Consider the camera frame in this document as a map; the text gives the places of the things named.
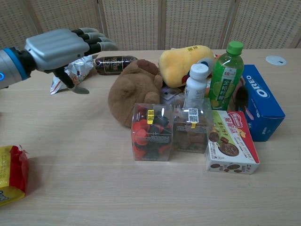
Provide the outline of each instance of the white plastic bottle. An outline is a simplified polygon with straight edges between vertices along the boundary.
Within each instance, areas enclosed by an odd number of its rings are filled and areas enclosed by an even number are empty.
[[[207,88],[207,77],[210,74],[205,64],[194,64],[186,81],[184,108],[200,108],[204,102]]]

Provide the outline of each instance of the white bottle cap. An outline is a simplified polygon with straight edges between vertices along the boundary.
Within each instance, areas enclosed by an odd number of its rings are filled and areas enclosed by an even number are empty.
[[[209,75],[209,67],[205,64],[194,64],[190,68],[190,77],[196,80],[204,80]]]

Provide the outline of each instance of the yellow plush toy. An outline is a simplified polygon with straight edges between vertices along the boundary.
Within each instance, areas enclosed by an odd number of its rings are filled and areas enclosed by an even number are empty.
[[[189,78],[193,64],[204,63],[213,69],[214,54],[207,46],[190,46],[166,50],[159,58],[159,70],[165,84],[171,88],[181,87]]]

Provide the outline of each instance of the red snack wrapper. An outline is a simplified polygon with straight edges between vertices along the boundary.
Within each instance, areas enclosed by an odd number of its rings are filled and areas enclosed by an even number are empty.
[[[25,196],[28,179],[26,151],[19,147],[0,147],[0,206]]]

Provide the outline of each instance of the blue oreo box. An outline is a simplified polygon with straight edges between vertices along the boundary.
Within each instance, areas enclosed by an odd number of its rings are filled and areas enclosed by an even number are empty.
[[[255,65],[245,65],[241,85],[248,90],[245,116],[253,141],[267,141],[285,118]]]

